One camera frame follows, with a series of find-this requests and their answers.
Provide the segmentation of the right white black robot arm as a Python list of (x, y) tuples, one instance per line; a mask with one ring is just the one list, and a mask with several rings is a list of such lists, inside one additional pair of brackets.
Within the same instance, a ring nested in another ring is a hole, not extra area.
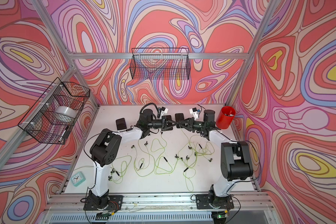
[(196, 110), (191, 110), (192, 118), (185, 119), (182, 114), (175, 115), (175, 121), (180, 128), (197, 132), (202, 137), (220, 147), (219, 180), (211, 185), (207, 195), (196, 195), (198, 209), (232, 209), (234, 208), (230, 191), (234, 185), (253, 176), (253, 163), (250, 149), (246, 141), (233, 141), (220, 132), (227, 129), (235, 116), (235, 110), (224, 106), (215, 118), (214, 110), (205, 110), (203, 121), (196, 120)]

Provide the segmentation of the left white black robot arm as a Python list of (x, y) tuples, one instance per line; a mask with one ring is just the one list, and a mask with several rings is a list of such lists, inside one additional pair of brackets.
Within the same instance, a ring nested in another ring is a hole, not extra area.
[(166, 107), (159, 108), (154, 103), (149, 103), (142, 107), (139, 119), (133, 127), (122, 131), (105, 128), (97, 134), (97, 139), (90, 148), (95, 170), (93, 187), (87, 190), (85, 211), (102, 211), (108, 207), (109, 165), (116, 159), (122, 143), (143, 139), (151, 133), (151, 129), (166, 131), (177, 125), (177, 122), (166, 115), (167, 111)]

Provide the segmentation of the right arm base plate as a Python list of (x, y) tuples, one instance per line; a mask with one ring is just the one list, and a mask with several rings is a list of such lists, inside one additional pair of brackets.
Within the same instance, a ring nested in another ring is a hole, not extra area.
[(230, 195), (225, 197), (216, 197), (209, 194), (197, 194), (195, 195), (196, 206), (199, 210), (207, 209), (234, 209), (233, 199)]

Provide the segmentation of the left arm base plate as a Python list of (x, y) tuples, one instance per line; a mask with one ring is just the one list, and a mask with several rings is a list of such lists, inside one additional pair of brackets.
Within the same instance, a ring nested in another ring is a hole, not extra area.
[(122, 195), (109, 195), (109, 193), (105, 193), (103, 196), (98, 197), (90, 190), (88, 196), (85, 198), (84, 211), (117, 212), (121, 210), (122, 202)]

